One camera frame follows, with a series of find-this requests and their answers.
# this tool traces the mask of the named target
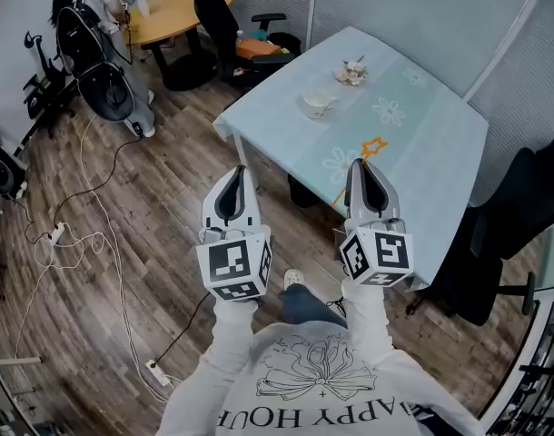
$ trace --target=shoe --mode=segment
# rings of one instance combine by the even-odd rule
[[[287,270],[283,276],[283,290],[285,291],[292,284],[305,284],[305,276],[299,270]]]
[[[156,134],[156,128],[153,126],[152,126],[152,129],[143,132],[143,136],[146,138],[152,137],[154,134]]]

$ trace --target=white sweatshirt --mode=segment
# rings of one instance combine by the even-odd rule
[[[158,436],[429,434],[411,406],[464,436],[479,422],[387,332],[383,290],[344,286],[348,330],[273,324],[253,336],[254,302],[217,302],[213,344],[171,396]]]

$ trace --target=light blue tablecloth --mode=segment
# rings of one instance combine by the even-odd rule
[[[366,83],[338,83],[333,71],[343,60],[362,55]],[[317,121],[300,109],[303,93],[316,89],[338,98]],[[426,284],[432,283],[459,227],[488,128],[432,75],[352,27],[255,87],[214,126],[224,138],[245,138],[323,201],[333,206],[337,199],[335,208],[344,215],[341,194],[348,165],[368,155],[398,192],[401,217],[413,235],[415,273]]]

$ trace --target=wooden floor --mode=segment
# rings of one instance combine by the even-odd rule
[[[180,53],[185,48],[179,44],[175,50]],[[191,92],[171,93],[163,88],[153,60],[143,69],[156,93],[153,109],[158,133],[124,148],[113,179],[98,191],[118,237],[140,363],[168,346],[206,294],[194,248],[201,200],[216,180],[238,164],[233,144],[224,143],[211,126],[236,93],[219,81]],[[38,132],[22,155],[30,165],[29,189],[22,202],[36,221],[29,230],[31,239],[51,231],[55,207],[85,188],[79,147],[91,115],[81,101],[74,106],[76,117],[62,119],[53,141],[46,132]],[[123,126],[93,121],[84,141],[85,166],[93,185],[107,177],[117,146],[131,139]],[[304,271],[308,284],[323,299],[340,296],[342,271],[332,259],[331,228],[341,220],[325,205],[307,212],[297,209],[289,200],[285,173],[260,156],[253,159],[261,170],[260,206],[272,228],[275,251],[271,294],[254,324],[259,330],[279,320],[276,294],[290,267]],[[320,223],[324,217],[327,226]],[[78,237],[94,231],[109,233],[101,209],[89,194],[67,204],[59,220],[69,222]],[[0,218],[2,262],[8,266],[2,279],[6,300],[0,301],[0,358],[14,354],[20,321],[42,272],[35,263],[34,246],[23,236],[26,225],[23,209],[6,203]],[[506,263],[505,282],[524,283],[527,272],[537,265],[540,249],[540,241],[535,241]],[[64,249],[59,261],[75,263],[78,250]],[[395,345],[478,413],[499,386],[526,331],[529,319],[520,314],[519,300],[499,297],[488,324],[477,328],[446,318],[431,304],[406,317],[405,306],[413,298],[400,287],[387,291]],[[208,299],[191,329],[163,359],[167,373],[185,378],[192,372],[212,339],[212,308]],[[17,386],[29,383],[37,389],[24,397],[22,405],[34,405],[67,432],[156,432],[163,405],[140,382],[128,352],[109,250],[94,255],[87,246],[79,267],[49,270],[43,276],[19,355],[41,355],[45,360],[18,373]]]

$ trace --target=flower graphic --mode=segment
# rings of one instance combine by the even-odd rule
[[[301,354],[296,349],[306,352]],[[281,396],[290,401],[303,396],[316,386],[322,392],[347,401],[359,391],[375,389],[376,375],[367,367],[352,369],[353,355],[346,342],[340,342],[340,335],[333,335],[325,341],[308,344],[299,342],[282,353],[292,355],[295,361],[291,372],[273,369],[257,381],[258,396]]]
[[[402,126],[402,118],[405,118],[406,114],[398,109],[398,102],[395,100],[388,102],[381,97],[378,99],[378,102],[379,104],[374,105],[371,109],[380,114],[380,120],[383,123],[388,123],[392,120],[397,126]]]
[[[323,160],[322,164],[324,168],[332,170],[331,183],[339,184],[346,179],[351,162],[358,158],[359,155],[355,150],[350,150],[345,154],[340,147],[334,147],[331,153],[333,158]]]
[[[402,75],[408,78],[412,85],[419,85],[423,89],[426,89],[429,79],[422,73],[421,70],[406,68]]]

